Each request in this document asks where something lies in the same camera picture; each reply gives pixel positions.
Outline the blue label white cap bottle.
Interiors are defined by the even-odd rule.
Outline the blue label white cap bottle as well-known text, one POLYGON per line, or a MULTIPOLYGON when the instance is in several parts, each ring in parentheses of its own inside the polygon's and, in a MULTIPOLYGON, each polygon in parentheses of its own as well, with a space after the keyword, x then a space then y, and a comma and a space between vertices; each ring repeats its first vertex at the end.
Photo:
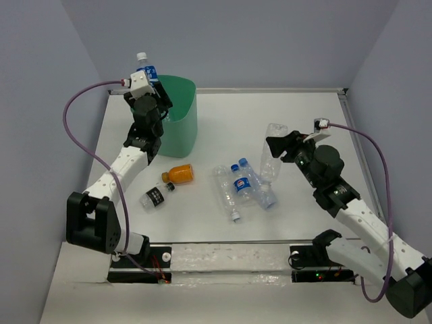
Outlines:
POLYGON ((158 82, 159 78, 156 67, 150 63, 147 54, 145 52, 139 52, 136 54, 136 58, 138 61, 138 68, 136 71, 143 71, 151 84, 158 82))

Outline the clear crushed white cap bottle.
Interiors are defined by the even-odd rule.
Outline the clear crushed white cap bottle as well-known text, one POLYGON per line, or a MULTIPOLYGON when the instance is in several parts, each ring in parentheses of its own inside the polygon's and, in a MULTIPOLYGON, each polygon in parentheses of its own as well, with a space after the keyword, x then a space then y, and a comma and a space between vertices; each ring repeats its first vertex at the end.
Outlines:
POLYGON ((217 192, 223 204, 223 208, 234 223, 241 220, 240 212, 236 203, 236 195, 227 167, 219 165, 213 169, 213 176, 217 186, 217 192))

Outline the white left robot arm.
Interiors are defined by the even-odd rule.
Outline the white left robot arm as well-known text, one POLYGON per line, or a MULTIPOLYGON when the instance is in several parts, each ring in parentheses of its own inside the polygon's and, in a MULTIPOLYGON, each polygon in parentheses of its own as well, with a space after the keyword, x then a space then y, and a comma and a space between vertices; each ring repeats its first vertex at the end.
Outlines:
POLYGON ((104 254, 122 254, 133 266, 141 267, 149 260, 149 238, 132 232, 128 220, 121 225, 115 208, 118 203, 127 207, 126 189, 157 155, 163 135, 162 120, 172 102, 160 82, 131 77, 118 83, 128 88, 124 100, 134 121, 111 165, 89 153, 106 171, 84 192, 73 192, 68 197, 66 240, 104 254))

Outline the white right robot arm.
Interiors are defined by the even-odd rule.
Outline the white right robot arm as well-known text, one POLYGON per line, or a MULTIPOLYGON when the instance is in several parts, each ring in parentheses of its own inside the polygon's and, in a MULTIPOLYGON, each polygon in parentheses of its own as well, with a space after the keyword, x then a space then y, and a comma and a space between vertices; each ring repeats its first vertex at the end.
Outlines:
POLYGON ((344 162, 332 146, 316 144, 306 134, 293 131, 266 139, 271 154, 293 163, 314 188, 317 204, 354 232, 366 245, 362 250, 341 234, 327 230, 323 242, 310 249, 312 260, 342 264, 363 279, 384 289, 387 301, 402 316, 412 319, 431 303, 431 259, 407 244, 361 199, 341 176, 344 162))

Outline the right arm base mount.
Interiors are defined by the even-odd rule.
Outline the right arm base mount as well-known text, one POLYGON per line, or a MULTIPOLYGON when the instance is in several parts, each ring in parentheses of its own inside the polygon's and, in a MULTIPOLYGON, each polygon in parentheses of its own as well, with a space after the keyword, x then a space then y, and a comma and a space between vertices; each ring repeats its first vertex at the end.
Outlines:
POLYGON ((328 229, 316 236, 310 244, 291 246, 288 265, 292 269, 292 282, 354 284, 357 275, 345 266, 331 261, 326 250, 333 240, 341 237, 340 233, 328 229))

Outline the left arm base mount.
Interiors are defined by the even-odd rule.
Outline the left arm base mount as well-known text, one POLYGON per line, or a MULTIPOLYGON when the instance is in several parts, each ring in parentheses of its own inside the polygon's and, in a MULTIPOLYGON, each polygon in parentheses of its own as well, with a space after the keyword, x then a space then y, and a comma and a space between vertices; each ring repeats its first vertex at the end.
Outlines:
POLYGON ((153 246, 147 257, 113 256, 107 281, 113 284, 170 284, 171 251, 170 246, 153 246))

